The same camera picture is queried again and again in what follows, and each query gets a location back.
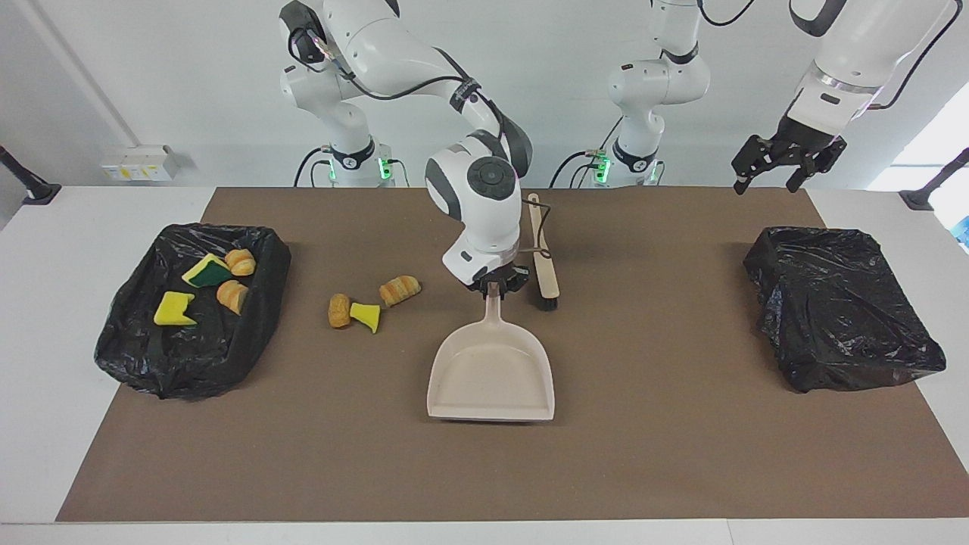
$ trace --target dustpan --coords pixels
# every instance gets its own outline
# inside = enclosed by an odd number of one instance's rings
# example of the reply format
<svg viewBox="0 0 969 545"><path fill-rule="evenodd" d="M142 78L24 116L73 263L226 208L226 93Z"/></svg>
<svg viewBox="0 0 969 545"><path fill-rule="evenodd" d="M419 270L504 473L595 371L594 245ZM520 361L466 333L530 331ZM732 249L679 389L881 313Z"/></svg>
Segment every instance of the dustpan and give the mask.
<svg viewBox="0 0 969 545"><path fill-rule="evenodd" d="M527 330L501 319L497 286L484 320L441 344L427 386L427 414L447 420L537 422L555 415L548 354Z"/></svg>

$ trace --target black mount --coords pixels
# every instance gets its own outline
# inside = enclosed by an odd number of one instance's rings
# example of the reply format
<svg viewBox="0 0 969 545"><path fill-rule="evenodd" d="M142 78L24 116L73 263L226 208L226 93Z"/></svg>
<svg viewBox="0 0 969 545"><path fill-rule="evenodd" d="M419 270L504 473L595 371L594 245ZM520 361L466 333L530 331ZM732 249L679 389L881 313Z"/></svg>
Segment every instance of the black mount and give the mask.
<svg viewBox="0 0 969 545"><path fill-rule="evenodd" d="M901 196L902 201L905 201L908 208L912 210L933 211L935 208L928 203L928 198L932 195L932 192L942 187L942 184L947 179L957 173L959 169L965 167L966 164L969 164L969 147L963 149L962 153L959 153L959 156L952 163L943 167L942 172L922 189L918 191L901 191L898 194Z"/></svg>
<svg viewBox="0 0 969 545"><path fill-rule="evenodd" d="M327 34L324 32L323 24L316 12L302 2L294 0L283 6L283 9L279 12L279 18L283 19L286 27L290 29L290 36L293 40L291 44L286 45L286 48L292 49L293 46L296 46L297 51L294 52L294 55L301 62L316 64L327 60L323 52L313 44L313 40L307 33L308 30L312 30L324 43L327 42Z"/></svg>
<svg viewBox="0 0 969 545"><path fill-rule="evenodd" d="M505 294L516 293L528 283L530 272L527 267L519 267L510 263L504 267L499 267L488 274L475 280L475 283L467 286L470 291L480 292L487 298L488 285L498 284L498 294L501 299L505 299Z"/></svg>
<svg viewBox="0 0 969 545"><path fill-rule="evenodd" d="M46 205L50 201L53 201L54 197L61 190L60 184L47 183L40 176L27 170L2 145L0 145L0 164L7 167L27 189L27 197L23 199L25 205Z"/></svg>

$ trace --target table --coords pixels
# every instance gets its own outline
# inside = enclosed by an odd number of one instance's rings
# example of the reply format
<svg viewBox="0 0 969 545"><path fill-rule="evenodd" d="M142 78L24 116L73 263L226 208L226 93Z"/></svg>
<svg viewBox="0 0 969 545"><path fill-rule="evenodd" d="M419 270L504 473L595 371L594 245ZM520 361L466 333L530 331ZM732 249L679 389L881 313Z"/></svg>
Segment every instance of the table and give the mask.
<svg viewBox="0 0 969 545"><path fill-rule="evenodd" d="M0 541L128 542L145 536L208 543L596 541L656 543L962 543L969 520L632 521L359 525L51 525L117 387L91 363L107 303L157 232L197 221L205 188L66 188L46 208L22 210L0 233ZM812 191L830 227L878 239L951 368L920 388L963 464L969 460L969 357L960 311L969 257L931 214L910 212L894 194ZM108 240L80 255L85 240ZM84 289L65 277L85 279ZM43 292L37 290L44 286ZM40 387L22 385L37 380Z"/></svg>

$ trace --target yellow sponge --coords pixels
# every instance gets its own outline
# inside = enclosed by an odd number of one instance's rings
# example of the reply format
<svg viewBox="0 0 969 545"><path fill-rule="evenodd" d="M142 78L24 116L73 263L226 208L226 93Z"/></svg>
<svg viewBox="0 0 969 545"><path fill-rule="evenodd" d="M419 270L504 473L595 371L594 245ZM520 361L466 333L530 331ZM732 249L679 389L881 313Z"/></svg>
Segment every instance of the yellow sponge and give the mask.
<svg viewBox="0 0 969 545"><path fill-rule="evenodd" d="M188 304L195 299L189 293L166 292L155 311L155 325L158 326L197 326L198 322L185 315Z"/></svg>
<svg viewBox="0 0 969 545"><path fill-rule="evenodd" d="M380 306L354 303L350 306L350 317L368 326L373 333L377 333L377 326L380 325Z"/></svg>
<svg viewBox="0 0 969 545"><path fill-rule="evenodd" d="M182 275L182 280L194 288L218 286L233 277L232 271L224 261L208 254L189 272Z"/></svg>

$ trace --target black trash bag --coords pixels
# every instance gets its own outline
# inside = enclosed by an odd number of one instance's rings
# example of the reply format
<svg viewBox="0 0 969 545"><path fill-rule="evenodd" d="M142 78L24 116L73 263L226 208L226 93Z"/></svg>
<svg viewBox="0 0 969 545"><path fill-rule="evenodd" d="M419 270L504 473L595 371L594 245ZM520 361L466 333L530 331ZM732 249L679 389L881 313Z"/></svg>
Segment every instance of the black trash bag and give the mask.
<svg viewBox="0 0 969 545"><path fill-rule="evenodd" d="M249 294L237 316L220 305L218 288L194 288L181 276L205 254L249 249L256 273L237 278ZM161 399L202 400L241 382L276 331L290 249L265 227L203 224L165 228L118 290L98 338L98 367L139 392ZM155 310L167 291L195 295L186 316L194 327L159 327Z"/></svg>
<svg viewBox="0 0 969 545"><path fill-rule="evenodd" d="M760 288L758 326L796 390L898 386L945 370L870 235L772 227L743 264Z"/></svg>

